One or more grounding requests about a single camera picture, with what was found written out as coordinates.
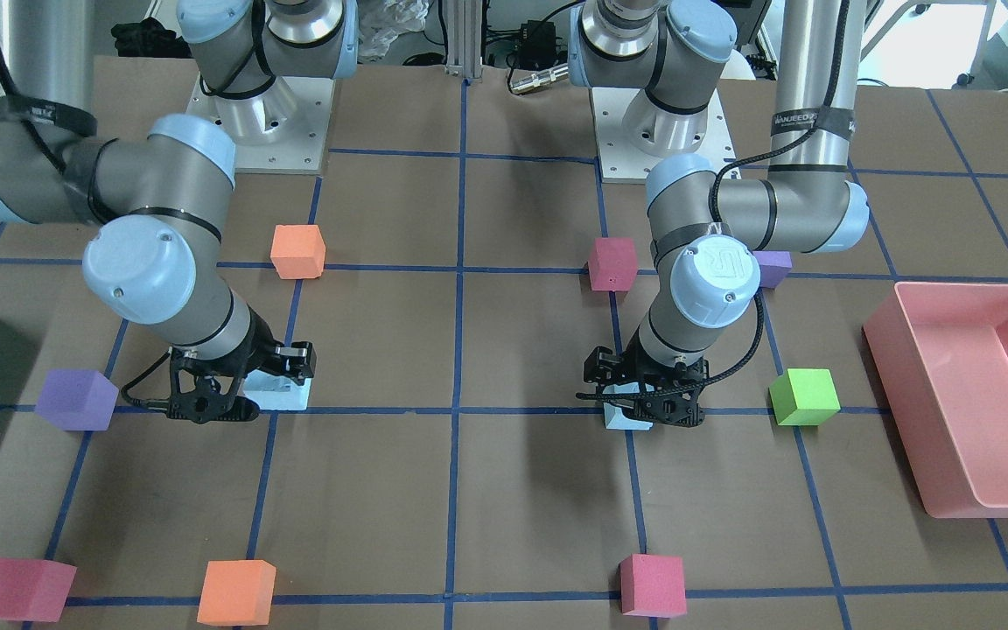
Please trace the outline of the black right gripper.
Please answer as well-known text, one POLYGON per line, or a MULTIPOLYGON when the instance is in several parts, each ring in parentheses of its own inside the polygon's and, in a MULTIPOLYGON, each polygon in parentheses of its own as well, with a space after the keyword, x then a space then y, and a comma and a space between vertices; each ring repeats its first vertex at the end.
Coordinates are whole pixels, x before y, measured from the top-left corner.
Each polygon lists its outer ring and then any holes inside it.
POLYGON ((251 422, 259 406, 242 395, 242 384, 253 371, 288 376, 296 384, 316 375, 316 350, 308 340, 281 346, 245 340, 236 350, 216 360, 203 360, 178 348, 171 350, 171 395, 168 417, 211 422, 251 422))

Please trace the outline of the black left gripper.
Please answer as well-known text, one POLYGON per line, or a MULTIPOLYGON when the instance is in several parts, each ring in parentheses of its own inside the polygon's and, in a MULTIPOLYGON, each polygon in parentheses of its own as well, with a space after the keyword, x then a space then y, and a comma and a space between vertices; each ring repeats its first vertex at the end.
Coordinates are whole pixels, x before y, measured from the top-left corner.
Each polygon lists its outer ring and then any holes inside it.
POLYGON ((585 359, 583 380, 595 391, 584 392, 581 399, 611 404, 629 419, 687 428, 704 421, 697 403, 709 380, 709 362, 704 358, 669 367, 638 346, 623 353, 597 346, 585 359))

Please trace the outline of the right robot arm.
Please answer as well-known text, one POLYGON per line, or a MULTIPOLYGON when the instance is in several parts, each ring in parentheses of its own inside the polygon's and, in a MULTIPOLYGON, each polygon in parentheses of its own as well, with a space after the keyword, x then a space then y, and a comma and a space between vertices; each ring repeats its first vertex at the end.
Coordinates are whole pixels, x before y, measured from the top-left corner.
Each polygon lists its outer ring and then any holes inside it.
POLYGON ((251 422, 300 410, 312 343, 283 343, 217 270, 240 141, 303 118, 288 77, 345 79, 354 1, 180 1, 176 18, 217 121, 171 113, 143 141, 101 139, 91 110, 88 1, 0 1, 0 222, 80 223, 88 288, 168 344, 171 393, 123 400, 172 419, 251 422))

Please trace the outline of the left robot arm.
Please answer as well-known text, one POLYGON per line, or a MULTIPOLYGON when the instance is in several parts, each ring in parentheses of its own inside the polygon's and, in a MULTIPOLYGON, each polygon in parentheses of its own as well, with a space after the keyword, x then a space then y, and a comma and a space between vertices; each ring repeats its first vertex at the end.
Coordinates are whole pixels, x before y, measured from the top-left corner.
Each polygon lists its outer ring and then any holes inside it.
MULTIPOLYGON (((845 175, 867 4, 789 1, 783 19, 769 149, 713 166, 668 154, 647 175, 647 217, 659 290, 623 352, 585 359, 585 400, 633 420, 695 427, 709 374, 705 352, 747 310, 764 320, 760 268, 768 249, 832 254, 868 227, 867 196, 845 175)), ((705 112, 737 28, 712 1, 585 1, 571 13, 570 80, 638 88, 672 116, 705 112)))

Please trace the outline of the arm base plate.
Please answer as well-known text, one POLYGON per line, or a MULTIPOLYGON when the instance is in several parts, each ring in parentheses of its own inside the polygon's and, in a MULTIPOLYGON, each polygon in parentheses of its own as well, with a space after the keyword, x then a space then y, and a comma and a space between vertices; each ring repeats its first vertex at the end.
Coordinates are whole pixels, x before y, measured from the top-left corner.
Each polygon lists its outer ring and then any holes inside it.
POLYGON ((206 95, 196 82, 185 112, 235 140, 237 174, 319 175, 336 85, 323 77, 277 77, 263 94, 227 100, 206 95))
POLYGON ((591 105, 606 183, 641 184, 662 159, 675 154, 704 156, 713 169, 736 159, 718 93, 692 115, 661 110, 643 91, 631 88, 594 87, 591 105))

